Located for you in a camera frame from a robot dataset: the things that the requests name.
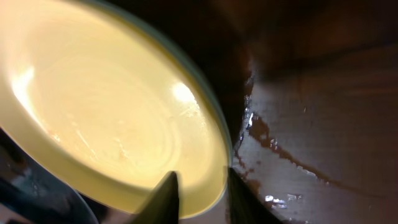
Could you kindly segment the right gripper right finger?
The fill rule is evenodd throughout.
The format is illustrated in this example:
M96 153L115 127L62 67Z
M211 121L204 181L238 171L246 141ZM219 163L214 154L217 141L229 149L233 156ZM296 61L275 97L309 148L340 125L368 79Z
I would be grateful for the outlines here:
M232 167L228 168L228 203L231 224L283 224Z

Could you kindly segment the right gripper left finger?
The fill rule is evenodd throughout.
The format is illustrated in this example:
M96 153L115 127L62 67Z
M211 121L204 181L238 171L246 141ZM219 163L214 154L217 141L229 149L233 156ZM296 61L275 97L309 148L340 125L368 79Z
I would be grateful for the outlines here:
M172 171L158 185L141 212L128 224L178 224L179 205L178 177Z

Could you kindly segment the mint green plate with stain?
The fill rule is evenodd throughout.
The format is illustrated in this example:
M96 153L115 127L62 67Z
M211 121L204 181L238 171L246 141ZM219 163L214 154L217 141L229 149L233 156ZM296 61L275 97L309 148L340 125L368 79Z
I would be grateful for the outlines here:
M126 29L134 35L141 45L150 47L155 54L163 57L162 60L173 71L176 80L164 82L159 72L153 73L151 87L159 90L161 95L174 100L178 105L193 106L196 110L200 108L207 110L209 116L218 125L224 139L228 164L232 164L233 143L223 110L204 73L191 61L190 57L166 35L121 7L98 0L82 0L81 3L103 17L111 19L115 26Z

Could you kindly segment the yellow plate with stain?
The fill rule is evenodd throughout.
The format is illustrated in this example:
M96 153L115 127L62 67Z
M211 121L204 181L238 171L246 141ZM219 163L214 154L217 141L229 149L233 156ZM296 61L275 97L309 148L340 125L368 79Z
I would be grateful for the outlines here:
M81 1L1 2L1 128L53 175L107 206L138 213L171 171L180 216L226 190L228 158L207 110L151 87L173 71Z

